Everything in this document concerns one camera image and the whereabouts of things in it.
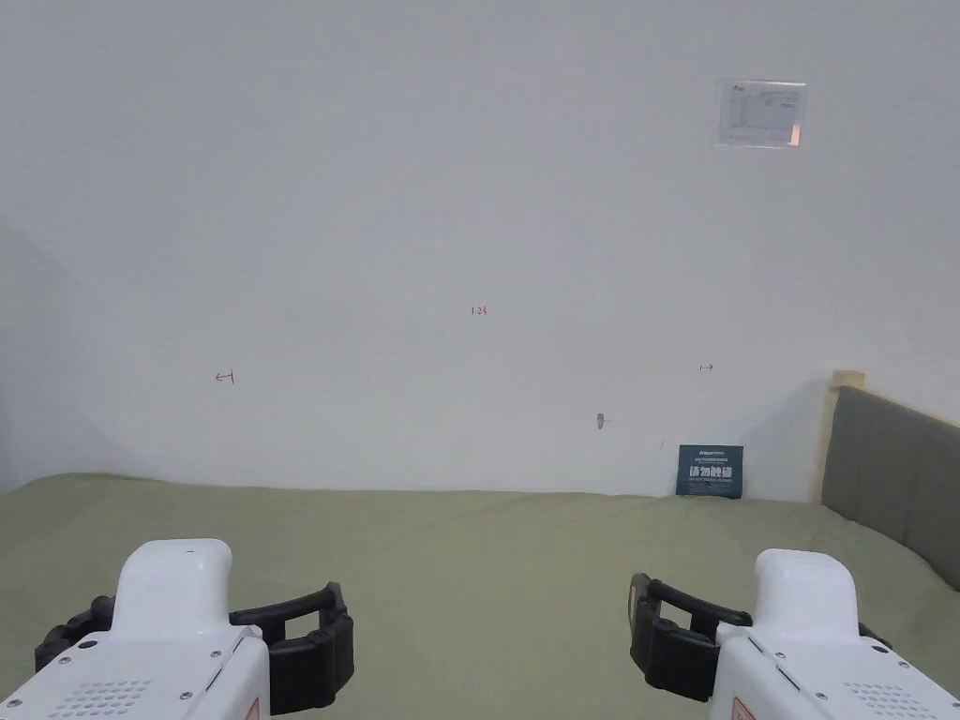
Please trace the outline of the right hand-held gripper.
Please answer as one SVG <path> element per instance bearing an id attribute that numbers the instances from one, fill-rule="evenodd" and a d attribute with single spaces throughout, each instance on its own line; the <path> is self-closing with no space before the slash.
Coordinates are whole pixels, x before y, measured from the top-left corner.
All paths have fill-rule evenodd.
<path id="1" fill-rule="evenodd" d="M 649 686 L 712 698 L 711 719 L 958 718 L 957 697 L 859 622 L 853 577 L 839 561 L 768 549 L 755 570 L 753 624 L 747 611 L 632 576 L 630 656 Z"/>

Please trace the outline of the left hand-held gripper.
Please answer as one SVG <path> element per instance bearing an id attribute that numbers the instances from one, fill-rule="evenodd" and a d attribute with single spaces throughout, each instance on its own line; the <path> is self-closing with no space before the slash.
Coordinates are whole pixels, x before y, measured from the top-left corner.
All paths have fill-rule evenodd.
<path id="1" fill-rule="evenodd" d="M 232 552 L 162 539 L 126 560 L 115 597 L 52 628 L 5 719 L 266 719 L 323 709 L 354 674 L 341 586 L 229 614 Z M 286 624 L 317 625 L 288 637 Z M 252 628 L 261 630 L 262 634 Z"/>

